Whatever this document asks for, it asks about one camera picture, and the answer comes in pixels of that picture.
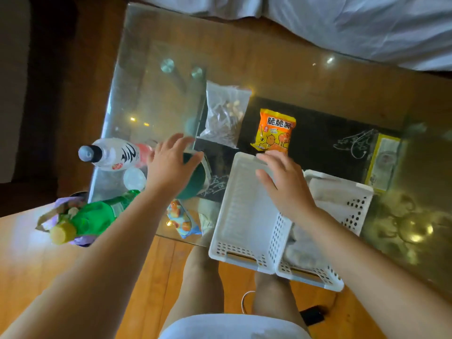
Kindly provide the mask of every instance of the white plastic storage basket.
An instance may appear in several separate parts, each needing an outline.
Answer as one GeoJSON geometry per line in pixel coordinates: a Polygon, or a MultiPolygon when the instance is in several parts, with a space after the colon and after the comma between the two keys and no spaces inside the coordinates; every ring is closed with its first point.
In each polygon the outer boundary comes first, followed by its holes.
{"type": "MultiPolygon", "coordinates": [[[[272,176],[271,170],[261,160],[250,154],[236,153],[209,248],[209,256],[222,262],[263,273],[276,273],[287,279],[325,289],[342,290],[343,281],[329,265],[323,268],[304,269],[291,267],[284,262],[282,258],[292,222],[282,216],[273,204],[255,175],[257,169],[263,169],[272,176]]],[[[337,188],[328,193],[343,193],[343,204],[339,205],[339,209],[326,211],[359,235],[373,196],[373,189],[312,170],[307,170],[304,174],[308,182],[313,178],[316,178],[315,182],[318,182],[318,179],[344,182],[345,188],[337,188]]],[[[327,204],[327,201],[320,200],[317,205],[322,207],[322,203],[327,204]]]]}

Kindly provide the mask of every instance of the right hand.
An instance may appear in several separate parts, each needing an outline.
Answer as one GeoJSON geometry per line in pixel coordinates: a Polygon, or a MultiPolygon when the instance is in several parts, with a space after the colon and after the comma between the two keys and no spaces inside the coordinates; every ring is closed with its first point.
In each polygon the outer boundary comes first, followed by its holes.
{"type": "Polygon", "coordinates": [[[256,170],[256,176],[267,190],[278,210],[293,222],[316,213],[317,206],[303,176],[303,170],[284,153],[271,150],[256,157],[273,172],[273,179],[264,170],[256,170]]]}

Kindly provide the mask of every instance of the bottle cap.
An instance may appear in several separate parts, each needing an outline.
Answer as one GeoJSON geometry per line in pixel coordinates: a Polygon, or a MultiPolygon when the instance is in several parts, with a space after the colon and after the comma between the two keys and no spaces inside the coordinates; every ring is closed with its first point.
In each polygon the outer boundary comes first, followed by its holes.
{"type": "Polygon", "coordinates": [[[77,235],[75,226],[67,221],[62,221],[55,227],[50,228],[49,232],[52,242],[57,245],[74,240],[77,235]]]}
{"type": "Polygon", "coordinates": [[[97,145],[83,145],[79,148],[79,158],[84,162],[97,163],[102,159],[102,149],[97,145]]]}

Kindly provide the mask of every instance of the green bottle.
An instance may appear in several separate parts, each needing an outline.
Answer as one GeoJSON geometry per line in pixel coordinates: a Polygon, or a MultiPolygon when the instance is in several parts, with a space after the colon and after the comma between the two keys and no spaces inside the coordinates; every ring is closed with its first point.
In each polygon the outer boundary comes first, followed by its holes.
{"type": "Polygon", "coordinates": [[[82,235],[100,235],[133,201],[138,190],[109,200],[88,203],[70,220],[64,219],[50,229],[54,244],[64,244],[82,235]]]}

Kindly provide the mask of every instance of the chip bag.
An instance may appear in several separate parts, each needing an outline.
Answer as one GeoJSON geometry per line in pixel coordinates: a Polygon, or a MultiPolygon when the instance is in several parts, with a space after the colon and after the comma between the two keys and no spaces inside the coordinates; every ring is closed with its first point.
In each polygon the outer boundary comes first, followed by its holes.
{"type": "Polygon", "coordinates": [[[296,123],[294,117],[262,108],[256,142],[251,146],[257,151],[278,150],[287,154],[296,123]]]}

